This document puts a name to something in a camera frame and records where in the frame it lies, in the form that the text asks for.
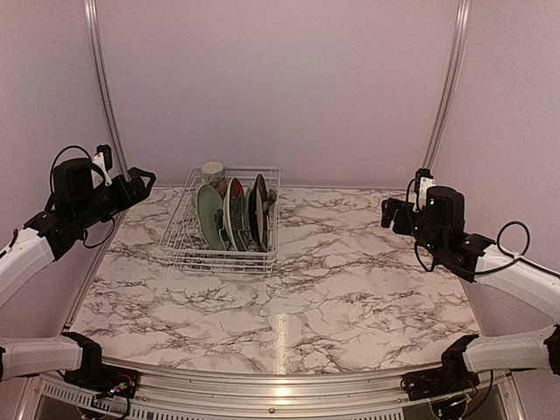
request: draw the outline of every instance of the green plate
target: green plate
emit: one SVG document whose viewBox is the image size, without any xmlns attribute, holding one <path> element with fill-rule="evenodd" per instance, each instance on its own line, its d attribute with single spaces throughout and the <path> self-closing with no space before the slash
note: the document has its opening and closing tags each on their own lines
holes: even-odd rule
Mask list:
<svg viewBox="0 0 560 420">
<path fill-rule="evenodd" d="M 196 214 L 199 220 L 200 232 L 211 249 L 225 251 L 220 238 L 221 215 L 223 200 L 218 192 L 210 185 L 203 185 L 196 195 Z"/>
</svg>

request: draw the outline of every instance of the black plate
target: black plate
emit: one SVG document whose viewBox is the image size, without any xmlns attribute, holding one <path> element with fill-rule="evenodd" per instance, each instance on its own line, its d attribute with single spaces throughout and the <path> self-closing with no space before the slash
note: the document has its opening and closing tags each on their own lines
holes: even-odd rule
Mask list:
<svg viewBox="0 0 560 420">
<path fill-rule="evenodd" d="M 248 224 L 256 246 L 261 252 L 267 252 L 269 250 L 269 193 L 264 177 L 260 173 L 248 196 Z"/>
</svg>

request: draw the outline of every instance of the plate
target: plate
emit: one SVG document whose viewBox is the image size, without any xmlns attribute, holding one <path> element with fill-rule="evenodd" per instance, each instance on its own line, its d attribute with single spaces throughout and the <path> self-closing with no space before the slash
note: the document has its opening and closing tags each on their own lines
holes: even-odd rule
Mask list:
<svg viewBox="0 0 560 420">
<path fill-rule="evenodd" d="M 223 200 L 210 185 L 202 185 L 196 193 L 196 214 L 202 237 L 211 249 L 225 251 L 220 238 L 221 212 Z"/>
<path fill-rule="evenodd" d="M 237 178 L 231 178 L 227 187 L 224 199 L 224 225 L 234 250 L 247 251 L 249 246 L 247 198 L 243 192 L 243 185 Z"/>
<path fill-rule="evenodd" d="M 269 248 L 269 194 L 264 177 L 260 173 L 248 196 L 248 224 L 256 246 L 261 252 L 267 252 Z"/>
</svg>

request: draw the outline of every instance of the wire dish rack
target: wire dish rack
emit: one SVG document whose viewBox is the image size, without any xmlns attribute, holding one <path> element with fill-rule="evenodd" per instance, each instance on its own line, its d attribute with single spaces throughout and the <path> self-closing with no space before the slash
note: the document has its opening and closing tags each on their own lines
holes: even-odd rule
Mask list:
<svg viewBox="0 0 560 420">
<path fill-rule="evenodd" d="M 280 192 L 280 169 L 276 167 L 233 167 L 226 166 L 226 178 L 238 178 L 247 192 L 252 188 L 256 176 L 261 173 L 268 189 Z M 200 168 L 191 170 L 185 189 L 171 217 L 160 248 L 169 256 L 171 263 L 182 270 L 213 271 L 225 273 L 266 274 L 278 253 L 278 201 L 269 213 L 269 244 L 267 252 L 260 252 L 250 241 L 248 251 L 219 251 L 210 249 L 200 231 L 193 195 L 204 183 Z"/>
</svg>

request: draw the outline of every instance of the marble table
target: marble table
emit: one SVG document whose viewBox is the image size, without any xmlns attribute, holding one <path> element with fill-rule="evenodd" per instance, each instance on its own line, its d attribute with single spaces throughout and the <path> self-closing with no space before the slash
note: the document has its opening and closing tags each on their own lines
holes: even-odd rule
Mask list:
<svg viewBox="0 0 560 420">
<path fill-rule="evenodd" d="M 106 356 L 212 372 L 330 374 L 436 362 L 479 333 L 460 281 L 423 272 L 380 226 L 399 192 L 282 188 L 271 276 L 173 268 L 158 247 L 180 189 L 155 188 L 120 226 L 73 331 Z"/>
</svg>

